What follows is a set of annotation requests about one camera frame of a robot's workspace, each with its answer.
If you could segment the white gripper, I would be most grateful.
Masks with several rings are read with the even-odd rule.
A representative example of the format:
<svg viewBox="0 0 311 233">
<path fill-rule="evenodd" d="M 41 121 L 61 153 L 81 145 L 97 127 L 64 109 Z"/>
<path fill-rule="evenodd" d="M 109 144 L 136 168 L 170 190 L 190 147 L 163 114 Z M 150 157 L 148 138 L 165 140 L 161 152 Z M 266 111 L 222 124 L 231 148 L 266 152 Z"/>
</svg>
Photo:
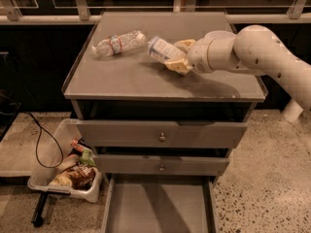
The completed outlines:
<svg viewBox="0 0 311 233">
<path fill-rule="evenodd" d="M 180 75 L 186 75 L 191 70 L 196 73 L 211 73 L 213 69 L 208 62 L 208 52 L 211 40 L 202 38 L 198 41 L 186 39 L 174 43 L 179 50 L 188 54 L 188 59 L 165 61 L 164 65 L 168 70 L 174 71 Z"/>
</svg>

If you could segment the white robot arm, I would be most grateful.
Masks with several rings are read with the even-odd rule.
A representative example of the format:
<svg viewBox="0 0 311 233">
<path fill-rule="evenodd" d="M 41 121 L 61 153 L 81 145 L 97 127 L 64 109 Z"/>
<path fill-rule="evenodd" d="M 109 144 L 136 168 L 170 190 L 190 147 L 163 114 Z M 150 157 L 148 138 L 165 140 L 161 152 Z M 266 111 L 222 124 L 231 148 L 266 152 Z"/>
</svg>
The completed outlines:
<svg viewBox="0 0 311 233">
<path fill-rule="evenodd" d="M 164 62 L 171 71 L 185 75 L 227 71 L 267 75 L 308 112 L 311 110 L 311 65 L 292 54 L 268 28 L 251 25 L 234 34 L 212 31 L 199 40 L 179 41 L 181 51 Z"/>
</svg>

